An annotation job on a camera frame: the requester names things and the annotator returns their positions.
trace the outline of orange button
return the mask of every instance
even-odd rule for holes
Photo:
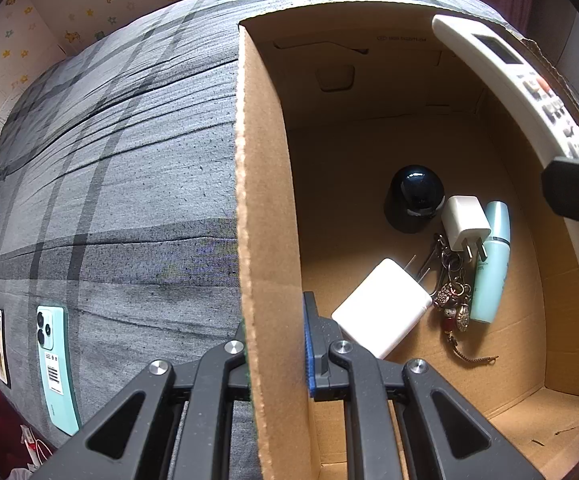
[[[540,87],[545,91],[546,94],[549,94],[552,91],[552,89],[547,84],[547,81],[545,81],[540,75],[537,76],[536,81],[538,82]]]

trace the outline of smartphone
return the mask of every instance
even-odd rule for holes
[[[68,314],[61,306],[36,309],[36,339],[45,402],[52,424],[68,435],[80,427],[70,371]]]
[[[11,387],[9,383],[7,370],[7,354],[6,354],[6,317],[0,309],[0,379],[6,386]]]

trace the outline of keychain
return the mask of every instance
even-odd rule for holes
[[[436,233],[434,238],[429,256],[419,270],[416,279],[420,283],[431,269],[432,260],[440,261],[441,269],[439,269],[436,286],[434,286],[430,296],[434,307],[442,312],[441,328],[445,333],[447,342],[458,357],[469,363],[488,364],[496,361],[498,356],[472,359],[458,350],[458,341],[453,333],[455,331],[464,332],[469,326],[472,286],[465,282],[465,268],[461,254],[449,248],[447,238],[444,235]]]

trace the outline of mint green smartphone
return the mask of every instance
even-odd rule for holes
[[[52,424],[68,435],[80,427],[72,387],[68,349],[68,314],[61,306],[36,309],[36,339],[45,402]]]

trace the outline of white remote control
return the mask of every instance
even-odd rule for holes
[[[487,25],[437,14],[434,34],[492,90],[516,120],[538,160],[579,159],[579,127],[563,101],[509,43]],[[579,264],[579,222],[565,219]]]

